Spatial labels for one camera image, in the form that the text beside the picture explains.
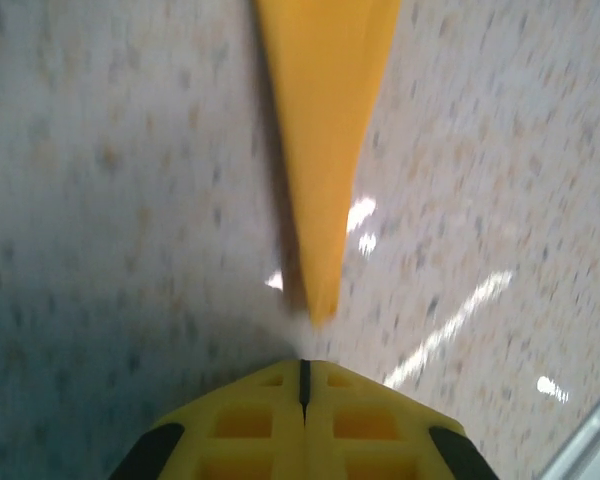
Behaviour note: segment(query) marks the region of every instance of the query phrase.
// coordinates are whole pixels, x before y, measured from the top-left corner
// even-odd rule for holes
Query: black rubber edge
[[[456,480],[498,480],[467,437],[444,427],[431,427],[429,435]]]
[[[183,433],[184,427],[179,423],[148,431],[131,447],[109,479],[157,480]]]
[[[309,360],[300,360],[300,394],[298,401],[302,405],[302,417],[304,423],[307,423],[307,406],[311,398],[311,362]]]

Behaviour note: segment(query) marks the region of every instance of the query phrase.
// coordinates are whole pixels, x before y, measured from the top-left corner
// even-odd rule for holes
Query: yellow triangular wedge
[[[338,306],[360,147],[400,0],[255,0],[273,81],[309,312]]]

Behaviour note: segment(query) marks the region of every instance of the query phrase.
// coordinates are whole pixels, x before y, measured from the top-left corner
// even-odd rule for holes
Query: yellow plastic object
[[[309,312],[338,306],[360,147],[400,0],[255,0],[273,81]]]
[[[137,448],[141,439],[112,479],[495,478],[455,420],[328,362],[265,368],[165,416],[143,438],[168,427],[182,433],[157,473],[151,456],[169,444],[165,437]],[[432,427],[460,440],[455,466]]]

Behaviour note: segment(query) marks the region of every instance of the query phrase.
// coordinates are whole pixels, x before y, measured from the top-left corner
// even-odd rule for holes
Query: terrazzo floor
[[[405,0],[313,331],[241,0],[0,0],[0,478],[329,359],[532,478],[600,397],[600,1]]]

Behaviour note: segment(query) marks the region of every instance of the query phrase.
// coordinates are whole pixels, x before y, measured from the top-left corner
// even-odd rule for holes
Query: metal strip
[[[600,401],[539,478],[600,478]]]

